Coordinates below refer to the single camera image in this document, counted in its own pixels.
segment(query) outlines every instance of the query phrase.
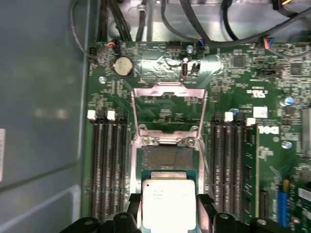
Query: black cable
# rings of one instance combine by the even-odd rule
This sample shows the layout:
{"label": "black cable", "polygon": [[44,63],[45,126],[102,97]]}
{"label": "black cable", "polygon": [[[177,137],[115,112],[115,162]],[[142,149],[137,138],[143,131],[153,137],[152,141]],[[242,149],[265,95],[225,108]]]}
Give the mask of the black cable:
{"label": "black cable", "polygon": [[177,31],[175,28],[173,28],[171,26],[171,24],[167,21],[166,17],[165,17],[165,8],[166,8],[166,1],[167,0],[162,0],[162,3],[161,3],[161,18],[162,18],[162,21],[165,25],[165,27],[172,33],[174,33],[175,35],[187,40],[187,41],[193,41],[193,42],[197,42],[198,39],[196,38],[192,38],[192,37],[189,37],[189,36],[186,36],[182,33],[180,33],[179,31]]}
{"label": "black cable", "polygon": [[[281,9],[279,9],[278,12],[281,15],[288,17],[288,18],[295,17],[298,14],[297,12],[292,11],[291,9],[288,9],[285,6],[283,6]],[[301,18],[301,21],[305,23],[305,25],[309,31],[309,35],[311,35],[311,21],[307,17]]]}
{"label": "black cable", "polygon": [[187,15],[190,23],[194,26],[197,32],[202,36],[202,38],[205,40],[206,44],[211,48],[228,48],[228,47],[234,47],[241,44],[247,44],[247,43],[253,43],[258,42],[261,38],[267,37],[269,35],[272,35],[279,30],[287,27],[288,25],[292,24],[293,22],[296,22],[297,20],[305,17],[306,15],[311,13],[311,7],[304,10],[301,13],[298,13],[293,18],[290,18],[275,27],[272,27],[269,30],[266,30],[262,33],[259,33],[257,35],[250,36],[245,39],[235,40],[235,41],[225,41],[225,42],[219,42],[219,41],[212,41],[205,33],[204,29],[202,28],[200,22],[198,21],[191,5],[189,4],[188,0],[180,0],[180,3],[183,6],[184,12]]}
{"label": "black cable", "polygon": [[101,0],[99,14],[98,40],[107,41],[108,1]]}
{"label": "black cable", "polygon": [[206,32],[204,31],[202,25],[200,24],[198,18],[196,17],[189,0],[180,0],[180,4],[187,16],[189,22],[194,27],[194,29],[199,33],[199,35],[204,39],[207,45],[212,45],[212,40],[208,37]]}
{"label": "black cable", "polygon": [[[147,3],[147,0],[142,0],[141,5],[146,5],[146,3]],[[138,26],[138,30],[136,34],[136,41],[142,40],[145,23],[146,23],[146,12],[143,10],[143,11],[140,11],[139,13],[139,26]]]}
{"label": "black cable", "polygon": [[74,40],[75,42],[77,43],[79,49],[81,50],[81,52],[83,52],[83,54],[91,59],[98,59],[99,57],[101,57],[104,53],[106,53],[107,51],[107,48],[108,47],[105,47],[100,53],[98,53],[97,55],[91,55],[88,51],[86,51],[81,42],[80,42],[80,39],[78,37],[78,34],[77,34],[77,31],[76,31],[76,27],[75,27],[75,23],[74,23],[74,15],[73,15],[73,12],[74,12],[74,8],[76,7],[76,5],[78,4],[78,1],[79,0],[76,0],[72,3],[71,5],[71,8],[70,8],[70,13],[69,13],[69,16],[70,16],[70,27],[71,27],[71,32],[72,32],[72,35],[74,37]]}
{"label": "black cable", "polygon": [[234,34],[232,31],[229,20],[228,20],[228,9],[232,5],[232,0],[223,0],[221,9],[223,11],[223,21],[224,21],[224,26],[225,30],[227,31],[228,35],[232,40],[238,40],[238,37]]}
{"label": "black cable", "polygon": [[111,12],[114,11],[114,14],[115,14],[115,15],[113,15],[115,22],[117,23],[117,20],[119,20],[119,22],[122,26],[122,30],[124,30],[126,41],[132,41],[130,30],[127,27],[127,23],[126,23],[125,18],[122,14],[122,11],[120,10],[118,3],[115,0],[109,0],[109,3],[110,3]]}
{"label": "black cable", "polygon": [[123,26],[121,25],[121,22],[120,22],[120,20],[119,20],[119,18],[118,18],[118,15],[117,15],[115,9],[111,6],[111,0],[109,0],[108,4],[109,4],[109,8],[110,8],[110,10],[111,10],[112,16],[113,16],[113,18],[114,18],[114,20],[115,20],[117,29],[118,29],[118,31],[119,31],[121,41],[127,41],[128,39],[127,39],[127,37],[126,37],[126,35],[125,35]]}

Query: connector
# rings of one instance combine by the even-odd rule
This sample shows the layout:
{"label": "connector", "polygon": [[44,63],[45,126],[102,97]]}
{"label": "connector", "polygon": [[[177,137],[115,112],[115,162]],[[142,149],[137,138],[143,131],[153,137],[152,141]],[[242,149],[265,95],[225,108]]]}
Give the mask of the connector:
{"label": "connector", "polygon": [[277,222],[283,227],[288,226],[287,199],[288,199],[288,193],[284,193],[284,192],[278,190],[278,192],[277,192]]}
{"label": "connector", "polygon": [[271,0],[272,1],[272,9],[278,11],[283,7],[282,0]]}

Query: metal socket bracket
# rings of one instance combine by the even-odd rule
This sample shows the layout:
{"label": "metal socket bracket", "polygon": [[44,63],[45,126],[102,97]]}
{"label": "metal socket bracket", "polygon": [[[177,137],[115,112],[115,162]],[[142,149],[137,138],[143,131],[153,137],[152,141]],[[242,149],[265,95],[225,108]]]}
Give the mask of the metal socket bracket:
{"label": "metal socket bracket", "polygon": [[[135,99],[141,96],[160,97],[165,93],[174,93],[177,97],[197,97],[202,99],[202,113],[199,126],[193,126],[190,131],[175,131],[173,133],[163,133],[158,130],[148,130],[145,125],[138,125],[137,110]],[[204,192],[204,174],[208,173],[207,161],[205,155],[205,145],[201,137],[204,114],[207,105],[207,91],[204,89],[187,89],[181,83],[162,82],[156,84],[152,88],[134,88],[132,91],[132,106],[135,121],[135,136],[132,140],[131,149],[131,175],[130,175],[130,191],[136,193],[139,191],[136,180],[136,162],[137,149],[142,146],[158,146],[158,145],[177,145],[179,147],[192,147],[199,151],[199,174],[198,186],[199,193]]]}

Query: capacitor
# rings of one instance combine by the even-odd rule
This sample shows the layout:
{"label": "capacitor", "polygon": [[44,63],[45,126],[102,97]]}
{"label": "capacitor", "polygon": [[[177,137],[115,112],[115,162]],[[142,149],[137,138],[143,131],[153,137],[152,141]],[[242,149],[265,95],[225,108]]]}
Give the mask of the capacitor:
{"label": "capacitor", "polygon": [[290,149],[290,148],[292,148],[292,146],[293,146],[293,144],[291,142],[289,142],[289,141],[283,141],[282,142],[282,147],[284,149]]}
{"label": "capacitor", "polygon": [[283,107],[292,106],[294,104],[294,98],[292,96],[286,96],[280,101],[280,105]]}
{"label": "capacitor", "polygon": [[239,112],[237,108],[231,108],[229,111],[232,112],[233,115],[236,115]]}

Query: white slot latch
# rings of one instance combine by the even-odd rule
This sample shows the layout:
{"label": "white slot latch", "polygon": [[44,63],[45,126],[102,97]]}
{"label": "white slot latch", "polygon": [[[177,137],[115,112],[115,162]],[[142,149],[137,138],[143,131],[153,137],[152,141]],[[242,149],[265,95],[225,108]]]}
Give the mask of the white slot latch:
{"label": "white slot latch", "polygon": [[108,111],[107,112],[107,119],[108,120],[116,120],[116,112],[115,111]]}
{"label": "white slot latch", "polygon": [[225,121],[226,122],[233,121],[233,112],[225,112]]}
{"label": "white slot latch", "polygon": [[89,120],[96,120],[96,111],[95,110],[88,110],[87,111],[87,118]]}
{"label": "white slot latch", "polygon": [[256,118],[247,118],[246,119],[246,126],[252,126],[252,125],[255,125],[256,124]]}

